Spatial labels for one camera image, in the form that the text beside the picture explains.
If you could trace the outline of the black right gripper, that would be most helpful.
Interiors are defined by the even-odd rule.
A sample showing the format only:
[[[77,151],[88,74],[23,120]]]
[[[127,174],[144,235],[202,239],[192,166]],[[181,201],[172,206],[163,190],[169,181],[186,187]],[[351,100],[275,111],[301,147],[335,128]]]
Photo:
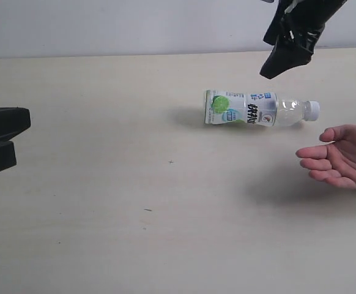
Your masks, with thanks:
[[[345,4],[342,0],[280,0],[263,41],[273,50],[259,74],[269,80],[285,71],[305,66],[326,22]]]

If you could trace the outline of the open human hand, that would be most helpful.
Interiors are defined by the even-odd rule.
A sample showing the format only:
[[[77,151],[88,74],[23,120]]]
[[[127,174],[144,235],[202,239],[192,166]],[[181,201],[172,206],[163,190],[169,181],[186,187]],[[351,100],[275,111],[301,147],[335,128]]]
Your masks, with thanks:
[[[356,189],[356,125],[329,127],[320,134],[322,145],[299,149],[296,156],[309,176],[342,189]]]

